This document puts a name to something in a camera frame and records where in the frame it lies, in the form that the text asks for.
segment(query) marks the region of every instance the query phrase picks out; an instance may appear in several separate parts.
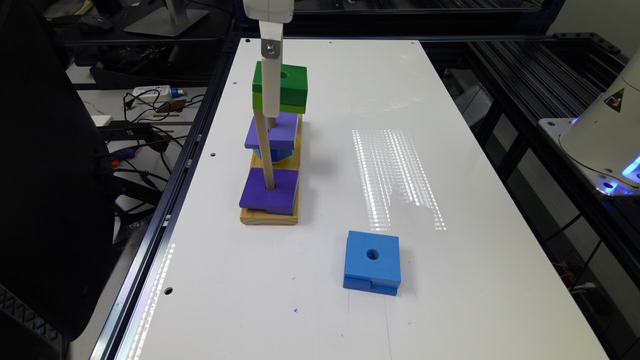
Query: purple square block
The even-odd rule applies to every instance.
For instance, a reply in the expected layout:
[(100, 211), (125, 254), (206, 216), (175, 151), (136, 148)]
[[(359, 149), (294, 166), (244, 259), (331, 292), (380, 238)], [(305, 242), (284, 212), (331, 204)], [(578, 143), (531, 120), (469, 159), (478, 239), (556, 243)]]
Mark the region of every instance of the purple square block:
[(240, 198), (240, 207), (266, 210), (268, 214), (293, 215), (298, 191), (298, 172), (274, 169), (276, 188), (267, 190), (262, 168), (251, 168)]
[[(293, 150), (296, 148), (296, 136), (298, 135), (298, 114), (280, 113), (276, 118), (278, 126), (269, 133), (269, 146), (271, 150)], [(247, 139), (244, 141), (245, 149), (259, 149), (258, 133), (256, 131), (256, 118), (251, 120)]]

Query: white table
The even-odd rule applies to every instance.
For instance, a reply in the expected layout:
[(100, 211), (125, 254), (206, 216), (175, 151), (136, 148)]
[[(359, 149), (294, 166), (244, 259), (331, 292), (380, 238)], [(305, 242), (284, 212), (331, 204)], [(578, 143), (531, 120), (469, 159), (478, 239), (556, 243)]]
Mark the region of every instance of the white table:
[[(285, 43), (309, 69), (300, 223), (239, 221), (242, 41), (119, 359), (607, 358), (418, 42)], [(396, 297), (342, 288), (349, 230), (400, 237)]]

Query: blue block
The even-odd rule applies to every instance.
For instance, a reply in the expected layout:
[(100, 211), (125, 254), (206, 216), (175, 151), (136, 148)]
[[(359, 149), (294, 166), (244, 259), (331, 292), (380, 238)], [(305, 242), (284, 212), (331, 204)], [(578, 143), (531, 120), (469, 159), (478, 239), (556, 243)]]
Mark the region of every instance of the blue block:
[[(258, 159), (262, 160), (260, 149), (253, 149), (253, 153), (258, 156)], [(282, 161), (291, 155), (293, 155), (293, 150), (271, 150), (271, 162)]]
[(344, 278), (344, 283), (342, 283), (342, 287), (345, 289), (369, 291), (369, 292), (374, 292), (374, 293), (384, 294), (384, 295), (395, 296), (396, 294), (398, 294), (398, 289), (384, 287), (384, 286), (371, 286), (371, 281), (351, 279), (348, 277)]
[(400, 281), (397, 236), (349, 231), (344, 288), (396, 295)]

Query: green square block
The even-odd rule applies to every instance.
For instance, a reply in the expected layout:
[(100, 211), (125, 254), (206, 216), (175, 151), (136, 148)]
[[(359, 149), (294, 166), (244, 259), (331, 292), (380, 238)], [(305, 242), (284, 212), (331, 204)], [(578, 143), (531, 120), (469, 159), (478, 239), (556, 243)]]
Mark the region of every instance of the green square block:
[[(253, 93), (253, 108), (256, 110), (262, 110), (262, 94)], [(304, 114), (307, 112), (307, 108), (306, 106), (280, 104), (280, 112)]]
[[(280, 73), (280, 103), (307, 106), (307, 68), (304, 66), (282, 65)], [(253, 92), (262, 94), (262, 61), (256, 63), (253, 74)]]

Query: wooden peg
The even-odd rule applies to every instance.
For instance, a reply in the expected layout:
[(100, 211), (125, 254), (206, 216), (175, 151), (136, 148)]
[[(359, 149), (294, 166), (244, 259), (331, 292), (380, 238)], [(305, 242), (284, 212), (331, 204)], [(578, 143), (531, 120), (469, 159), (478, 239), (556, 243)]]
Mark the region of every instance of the wooden peg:
[(269, 132), (271, 132), (271, 129), (273, 129), (274, 127), (278, 126), (278, 123), (276, 123), (276, 118), (267, 118), (269, 120)]
[(260, 157), (262, 158), (262, 170), (264, 172), (264, 183), (267, 190), (276, 187), (273, 180), (273, 164), (271, 163), (271, 146), (269, 146), (269, 133), (267, 130), (267, 119), (262, 110), (253, 110), (256, 117), (256, 132), (258, 133), (258, 144), (260, 146)]

